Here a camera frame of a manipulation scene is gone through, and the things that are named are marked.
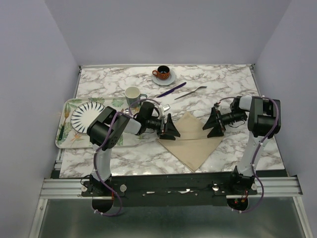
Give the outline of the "beige cloth napkin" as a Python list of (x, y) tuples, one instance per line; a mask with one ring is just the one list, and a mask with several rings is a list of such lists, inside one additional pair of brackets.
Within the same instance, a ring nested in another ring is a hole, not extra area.
[(183, 163), (190, 171), (195, 172), (219, 146), (223, 136), (208, 138), (209, 132), (203, 130), (203, 123), (189, 112), (175, 123), (180, 137), (176, 140), (162, 140), (158, 143)]

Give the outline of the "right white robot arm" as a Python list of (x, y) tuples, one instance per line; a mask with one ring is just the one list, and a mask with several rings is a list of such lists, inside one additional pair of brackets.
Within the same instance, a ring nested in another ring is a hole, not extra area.
[(233, 194), (249, 190), (256, 177), (256, 168), (262, 151), (268, 141), (280, 131), (281, 103), (277, 99), (258, 96), (229, 97), (231, 112), (220, 112), (220, 99), (211, 108), (211, 114), (203, 126), (203, 130), (210, 129), (208, 138), (224, 136), (226, 126), (243, 121), (247, 123), (249, 139), (242, 159), (235, 166), (234, 171), (226, 183)]

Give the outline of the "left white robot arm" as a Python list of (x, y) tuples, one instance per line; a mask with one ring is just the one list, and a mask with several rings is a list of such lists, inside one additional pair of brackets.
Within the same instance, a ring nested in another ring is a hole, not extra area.
[(141, 107), (135, 115), (132, 115), (130, 108), (126, 114), (106, 107), (87, 129), (90, 142), (96, 146), (89, 181), (93, 191), (99, 196), (109, 192), (110, 184), (107, 179), (111, 176), (111, 151), (124, 132), (139, 136), (152, 130), (163, 140), (175, 140), (180, 137), (171, 114), (166, 118), (163, 115), (153, 115), (155, 110), (159, 110), (155, 107), (155, 100), (142, 99), (139, 102)]

